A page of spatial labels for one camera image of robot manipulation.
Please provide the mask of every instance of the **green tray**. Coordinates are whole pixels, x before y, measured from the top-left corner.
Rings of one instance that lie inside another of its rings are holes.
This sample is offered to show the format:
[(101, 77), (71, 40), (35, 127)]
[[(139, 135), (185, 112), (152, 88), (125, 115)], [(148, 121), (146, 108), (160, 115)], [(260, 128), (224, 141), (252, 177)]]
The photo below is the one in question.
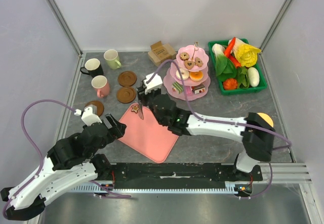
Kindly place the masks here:
[[(242, 40), (244, 43), (249, 43), (248, 40), (245, 39), (245, 38), (241, 38), (240, 40)], [(212, 47), (216, 43), (220, 44), (222, 46), (227, 46), (228, 41), (229, 40), (218, 40), (218, 41), (210, 41), (210, 42), (208, 42), (209, 54), (212, 57), (215, 69), (216, 69), (216, 58), (215, 58), (215, 55), (214, 55), (214, 53), (212, 51)], [(219, 88), (221, 89), (221, 94), (222, 95), (249, 94), (249, 93), (257, 93), (257, 92), (259, 92), (261, 90), (266, 89), (268, 87), (267, 81), (265, 80), (258, 63), (255, 64), (253, 67), (258, 70), (259, 75), (260, 75), (260, 82), (259, 82), (259, 85), (257, 87), (250, 87), (250, 88), (247, 88), (247, 89), (240, 88), (240, 89), (235, 89), (235, 90), (225, 90), (223, 88), (223, 83), (220, 80), (217, 79), (218, 83), (219, 83)]]

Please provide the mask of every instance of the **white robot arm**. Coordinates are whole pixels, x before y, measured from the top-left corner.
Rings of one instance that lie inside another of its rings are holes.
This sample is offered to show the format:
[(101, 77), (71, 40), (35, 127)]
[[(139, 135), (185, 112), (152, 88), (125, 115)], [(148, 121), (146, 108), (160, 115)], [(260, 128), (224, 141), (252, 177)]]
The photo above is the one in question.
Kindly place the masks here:
[[(39, 175), (35, 175), (36, 169), (18, 186), (1, 190), (3, 201), (12, 198), (11, 206), (6, 211), (8, 219), (29, 220), (74, 187), (90, 180), (107, 178), (111, 165), (104, 154), (95, 153), (122, 137), (126, 126), (107, 115), (106, 119), (111, 125), (108, 127), (108, 123), (96, 115), (96, 110), (96, 106), (90, 105), (84, 111), (75, 111), (74, 114), (81, 116), (86, 124), (84, 130), (59, 140), (48, 151)], [(34, 180), (13, 196), (32, 177)]]
[[(190, 111), (177, 108), (168, 95), (161, 94), (162, 79), (159, 75), (155, 75), (148, 83), (152, 75), (147, 75), (142, 81), (141, 87), (137, 88), (137, 95), (139, 101), (150, 108), (159, 124), (167, 126), (168, 130), (179, 136), (209, 135), (243, 143), (245, 150), (238, 154), (234, 167), (244, 173), (250, 173), (260, 161), (271, 161), (274, 136), (241, 126), (252, 124), (274, 131), (260, 115), (249, 113), (247, 117), (221, 118), (195, 113), (199, 116), (197, 118)], [(217, 121), (230, 121), (233, 125), (216, 123)]]

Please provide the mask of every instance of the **black mug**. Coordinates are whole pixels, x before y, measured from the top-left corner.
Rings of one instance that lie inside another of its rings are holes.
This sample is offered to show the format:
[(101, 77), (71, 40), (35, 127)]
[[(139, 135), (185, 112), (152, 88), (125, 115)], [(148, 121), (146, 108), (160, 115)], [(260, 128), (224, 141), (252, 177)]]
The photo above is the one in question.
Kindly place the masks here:
[(90, 75), (92, 77), (100, 76), (100, 75), (103, 76), (103, 70), (100, 65), (100, 61), (96, 58), (87, 60), (85, 66), (80, 68), (80, 72), (82, 74)]

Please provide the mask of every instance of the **cardboard box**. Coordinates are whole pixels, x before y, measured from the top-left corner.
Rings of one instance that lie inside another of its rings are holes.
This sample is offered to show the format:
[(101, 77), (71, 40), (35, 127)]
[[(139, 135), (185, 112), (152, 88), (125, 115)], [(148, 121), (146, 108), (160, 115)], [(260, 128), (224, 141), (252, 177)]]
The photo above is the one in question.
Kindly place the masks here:
[(167, 59), (175, 59), (176, 51), (168, 43), (162, 44), (161, 41), (151, 45), (151, 51), (148, 52), (148, 57), (156, 65), (159, 66)]

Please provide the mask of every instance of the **red pepper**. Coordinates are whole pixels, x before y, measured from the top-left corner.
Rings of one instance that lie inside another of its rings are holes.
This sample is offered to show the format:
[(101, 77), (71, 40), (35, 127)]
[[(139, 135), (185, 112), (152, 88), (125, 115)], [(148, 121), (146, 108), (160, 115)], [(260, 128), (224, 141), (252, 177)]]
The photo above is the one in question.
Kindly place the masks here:
[(234, 37), (234, 38), (232, 39), (231, 43), (229, 43), (228, 47), (225, 49), (225, 51), (224, 51), (224, 55), (225, 55), (226, 57), (229, 57), (229, 56), (230, 56), (230, 54), (231, 54), (231, 50), (233, 49), (234, 44), (235, 44), (235, 40), (236, 40), (236, 38)]
[(237, 68), (237, 67), (241, 67), (241, 63), (238, 62), (238, 60), (237, 60), (234, 56), (229, 55), (228, 58), (229, 58), (229, 59), (231, 60), (231, 62), (234, 64), (235, 68)]

